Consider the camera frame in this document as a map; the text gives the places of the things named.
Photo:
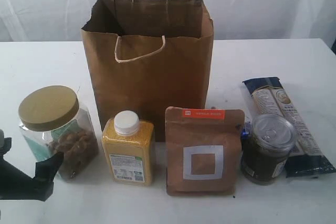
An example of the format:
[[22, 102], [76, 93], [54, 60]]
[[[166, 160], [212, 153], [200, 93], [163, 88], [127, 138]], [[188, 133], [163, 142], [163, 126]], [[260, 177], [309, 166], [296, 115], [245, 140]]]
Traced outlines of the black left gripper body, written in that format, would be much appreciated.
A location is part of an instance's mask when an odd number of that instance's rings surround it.
[[4, 160], [4, 155], [12, 146], [12, 138], [5, 137], [1, 130], [1, 200], [30, 200], [30, 177]]

